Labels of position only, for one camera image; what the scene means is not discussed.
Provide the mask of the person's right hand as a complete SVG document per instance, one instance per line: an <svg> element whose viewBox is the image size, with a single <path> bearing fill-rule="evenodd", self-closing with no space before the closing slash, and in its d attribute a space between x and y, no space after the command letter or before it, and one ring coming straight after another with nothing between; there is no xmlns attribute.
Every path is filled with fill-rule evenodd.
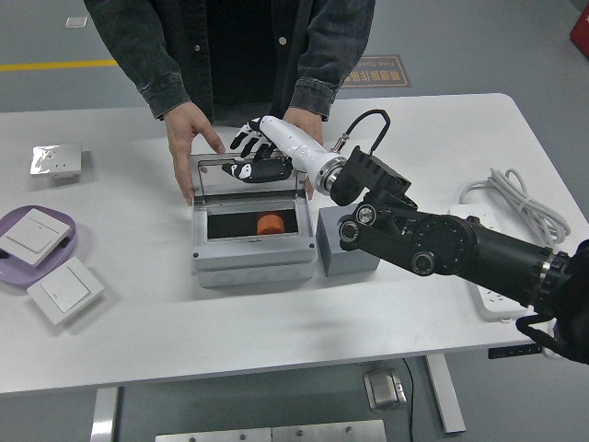
<svg viewBox="0 0 589 442"><path fill-rule="evenodd" d="M206 115L192 102L180 104L168 111L164 115L164 122L176 181L187 205L192 205L195 190L190 156L194 138L201 135L217 154L224 153L225 146Z"/></svg>

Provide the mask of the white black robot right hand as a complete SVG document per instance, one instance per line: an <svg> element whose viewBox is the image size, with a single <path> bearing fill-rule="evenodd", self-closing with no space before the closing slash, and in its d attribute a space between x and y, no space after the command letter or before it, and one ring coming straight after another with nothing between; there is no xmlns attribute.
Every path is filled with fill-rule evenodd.
<svg viewBox="0 0 589 442"><path fill-rule="evenodd" d="M329 191L346 159L326 151L302 129L273 116L248 121L232 141L241 147L239 157L222 165L222 170L245 183L286 180L293 170L305 173L312 186Z"/></svg>

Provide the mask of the person's left hand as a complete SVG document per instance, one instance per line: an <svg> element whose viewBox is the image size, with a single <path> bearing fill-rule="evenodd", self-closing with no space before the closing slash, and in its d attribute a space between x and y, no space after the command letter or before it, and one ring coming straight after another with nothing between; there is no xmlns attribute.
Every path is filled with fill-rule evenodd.
<svg viewBox="0 0 589 442"><path fill-rule="evenodd" d="M286 122L306 132L320 145L324 144L323 120L320 114L310 110L289 108L283 116Z"/></svg>

